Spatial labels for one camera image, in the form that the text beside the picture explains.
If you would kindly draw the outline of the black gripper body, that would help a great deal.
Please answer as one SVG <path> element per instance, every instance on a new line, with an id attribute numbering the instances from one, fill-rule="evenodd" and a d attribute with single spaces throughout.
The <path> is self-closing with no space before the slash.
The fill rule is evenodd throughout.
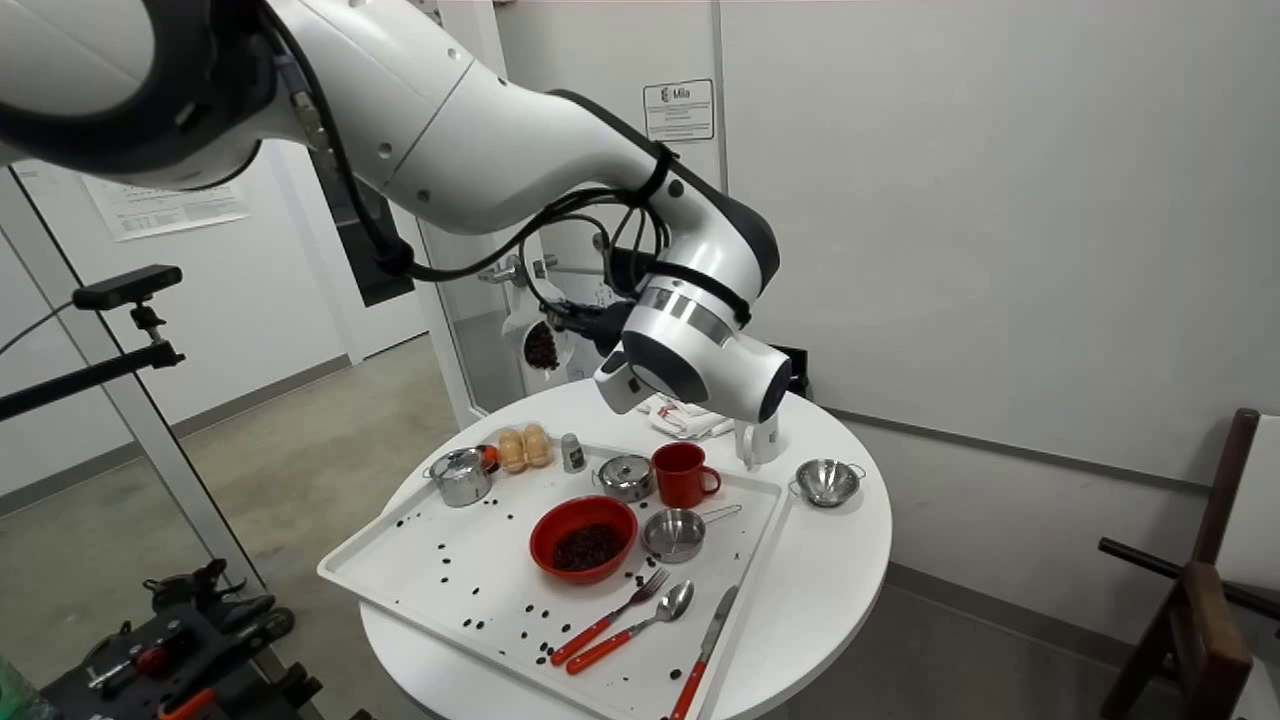
<path id="1" fill-rule="evenodd" d="M 607 354 L 619 342 L 625 319 L 634 315 L 634 302 L 575 302 L 575 300 L 556 300 L 544 307 L 544 315 L 556 328 L 570 328 L 584 336 L 600 354 Z"/>

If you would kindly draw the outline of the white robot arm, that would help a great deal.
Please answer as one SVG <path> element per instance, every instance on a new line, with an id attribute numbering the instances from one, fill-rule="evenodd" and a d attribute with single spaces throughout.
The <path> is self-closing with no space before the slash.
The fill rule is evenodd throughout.
<path id="1" fill-rule="evenodd" d="M 600 395 L 748 422 L 779 407 L 788 354 L 748 336 L 779 267 L 768 218 L 596 100 L 504 78 L 407 0 L 0 0 L 9 158 L 204 192 L 273 140 L 445 230 L 651 210 L 670 247 L 603 342 Z"/>

